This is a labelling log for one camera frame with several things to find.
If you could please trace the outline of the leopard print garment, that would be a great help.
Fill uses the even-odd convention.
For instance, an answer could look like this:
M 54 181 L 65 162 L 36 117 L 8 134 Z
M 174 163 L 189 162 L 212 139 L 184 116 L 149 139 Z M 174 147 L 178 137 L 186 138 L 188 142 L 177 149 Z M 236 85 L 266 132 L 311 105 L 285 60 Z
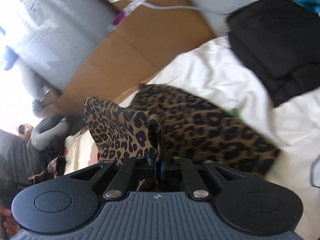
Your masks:
M 117 166 L 134 157 L 182 157 L 263 177 L 280 155 L 276 145 L 240 119 L 167 85 L 141 84 L 127 107 L 90 96 L 84 117 L 97 159 Z

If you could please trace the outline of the grey neck pillow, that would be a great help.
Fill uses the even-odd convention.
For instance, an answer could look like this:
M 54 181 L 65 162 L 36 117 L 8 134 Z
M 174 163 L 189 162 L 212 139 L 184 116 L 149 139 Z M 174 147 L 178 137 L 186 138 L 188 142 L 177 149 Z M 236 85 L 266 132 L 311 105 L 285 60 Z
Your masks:
M 29 145 L 35 150 L 44 151 L 55 138 L 64 137 L 69 130 L 69 123 L 61 115 L 44 118 L 31 132 Z

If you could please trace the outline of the brown cardboard sheet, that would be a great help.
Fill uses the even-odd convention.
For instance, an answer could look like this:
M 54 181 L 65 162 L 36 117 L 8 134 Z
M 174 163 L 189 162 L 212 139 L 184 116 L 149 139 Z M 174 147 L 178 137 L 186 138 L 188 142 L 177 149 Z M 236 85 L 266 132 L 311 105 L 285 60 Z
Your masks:
M 121 101 L 149 81 L 180 53 L 215 34 L 191 0 L 149 0 L 158 9 L 137 7 L 99 44 L 45 115 L 82 115 L 84 100 L 97 96 Z M 117 0 L 124 9 L 126 2 Z

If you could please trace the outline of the grey plastic wrapped roll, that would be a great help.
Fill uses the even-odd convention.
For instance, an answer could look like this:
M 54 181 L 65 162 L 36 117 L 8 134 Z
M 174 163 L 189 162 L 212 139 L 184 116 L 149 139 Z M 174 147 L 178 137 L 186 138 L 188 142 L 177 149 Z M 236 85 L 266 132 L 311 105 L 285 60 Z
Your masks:
M 4 43 L 59 90 L 109 34 L 107 0 L 1 0 Z

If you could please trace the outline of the black folded garment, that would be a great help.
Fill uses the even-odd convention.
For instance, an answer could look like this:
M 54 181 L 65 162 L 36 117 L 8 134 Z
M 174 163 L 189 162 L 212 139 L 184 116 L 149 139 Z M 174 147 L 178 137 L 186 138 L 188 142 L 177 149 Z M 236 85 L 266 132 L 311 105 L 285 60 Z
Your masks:
M 292 0 L 259 0 L 226 22 L 231 50 L 274 107 L 319 87 L 319 16 Z

